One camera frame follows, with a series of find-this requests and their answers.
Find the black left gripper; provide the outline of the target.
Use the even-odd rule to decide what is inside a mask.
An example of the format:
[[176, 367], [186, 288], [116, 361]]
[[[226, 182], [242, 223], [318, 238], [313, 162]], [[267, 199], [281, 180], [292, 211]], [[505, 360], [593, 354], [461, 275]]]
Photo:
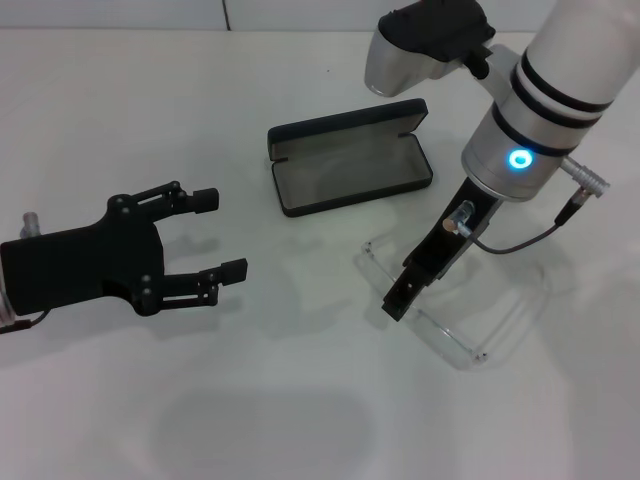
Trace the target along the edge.
[[5, 242], [1, 264], [9, 303], [19, 316], [108, 296], [127, 301], [141, 316], [216, 306], [221, 286], [246, 280], [247, 260], [164, 276], [155, 222], [218, 208], [216, 188], [189, 194], [171, 181], [132, 198], [111, 198], [92, 225]]

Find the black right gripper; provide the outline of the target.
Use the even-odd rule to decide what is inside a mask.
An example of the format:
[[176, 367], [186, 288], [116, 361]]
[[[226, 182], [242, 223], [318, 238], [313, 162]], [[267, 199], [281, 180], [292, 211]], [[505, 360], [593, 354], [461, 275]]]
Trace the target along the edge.
[[466, 179], [429, 234], [403, 262], [405, 269], [383, 299], [382, 309], [395, 321], [407, 313], [421, 291], [441, 278], [448, 268], [468, 248], [469, 242], [461, 235], [447, 232], [442, 222], [464, 201], [475, 208], [466, 225], [481, 233], [500, 207], [500, 200]]

